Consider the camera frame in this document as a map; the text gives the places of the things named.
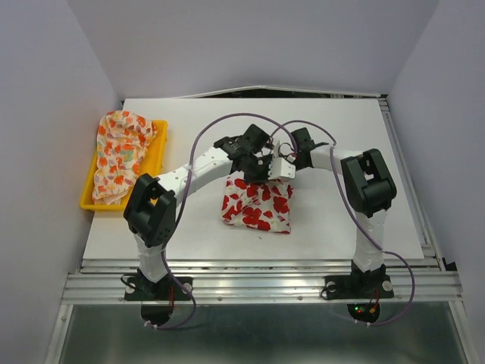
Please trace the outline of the white red poppy skirt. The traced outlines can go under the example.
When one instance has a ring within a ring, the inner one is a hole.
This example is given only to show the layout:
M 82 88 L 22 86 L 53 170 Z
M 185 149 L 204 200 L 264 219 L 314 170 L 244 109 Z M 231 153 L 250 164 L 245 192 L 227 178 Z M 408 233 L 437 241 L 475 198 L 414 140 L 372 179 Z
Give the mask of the white red poppy skirt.
M 238 228 L 290 234 L 293 186 L 282 180 L 249 183 L 241 177 L 226 180 L 221 219 Z

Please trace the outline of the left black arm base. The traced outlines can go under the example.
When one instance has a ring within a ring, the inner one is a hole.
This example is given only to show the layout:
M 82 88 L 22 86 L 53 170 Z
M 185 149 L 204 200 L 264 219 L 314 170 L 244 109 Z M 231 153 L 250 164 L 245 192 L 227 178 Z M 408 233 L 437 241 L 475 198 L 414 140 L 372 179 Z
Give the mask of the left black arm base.
M 142 275 L 125 275 L 121 278 L 125 285 L 124 300 L 142 301 L 190 301 L 189 294 L 182 290 L 169 277 L 153 283 Z

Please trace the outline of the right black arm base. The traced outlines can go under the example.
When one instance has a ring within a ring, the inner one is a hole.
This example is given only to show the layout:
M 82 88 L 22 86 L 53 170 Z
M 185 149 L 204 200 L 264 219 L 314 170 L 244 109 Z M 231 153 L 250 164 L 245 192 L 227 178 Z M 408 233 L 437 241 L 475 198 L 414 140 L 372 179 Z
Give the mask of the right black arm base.
M 393 288 L 384 289 L 384 278 L 358 278 L 352 275 L 329 275 L 324 277 L 321 296 L 325 300 L 364 300 L 370 298 L 391 299 L 395 296 Z

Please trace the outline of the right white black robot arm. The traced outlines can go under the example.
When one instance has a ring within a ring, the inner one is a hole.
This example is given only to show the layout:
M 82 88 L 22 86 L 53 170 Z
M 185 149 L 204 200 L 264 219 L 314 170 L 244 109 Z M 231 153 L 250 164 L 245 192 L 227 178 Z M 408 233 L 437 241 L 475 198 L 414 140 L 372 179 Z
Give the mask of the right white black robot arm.
M 356 225 L 351 272 L 326 276 L 324 299 L 368 298 L 375 293 L 392 298 L 393 289 L 383 260 L 383 232 L 397 189 L 381 152 L 351 151 L 316 143 L 305 127 L 293 131 L 292 137 L 297 146 L 296 169 L 333 172 L 344 207 Z

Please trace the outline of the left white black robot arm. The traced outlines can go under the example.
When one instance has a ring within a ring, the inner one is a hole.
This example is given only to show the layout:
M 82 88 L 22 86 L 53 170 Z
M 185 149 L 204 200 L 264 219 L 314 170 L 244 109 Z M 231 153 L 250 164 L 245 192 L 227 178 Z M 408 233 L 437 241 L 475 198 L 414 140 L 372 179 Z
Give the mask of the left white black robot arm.
M 258 157 L 263 148 L 271 145 L 270 136 L 255 124 L 240 136 L 226 136 L 195 158 L 192 147 L 189 162 L 169 173 L 141 175 L 124 210 L 124 219 L 133 233 L 139 254 L 138 282 L 153 299 L 168 292 L 169 273 L 164 251 L 174 235 L 188 197 L 205 185 L 241 171 L 249 177 L 268 179 L 271 157 Z

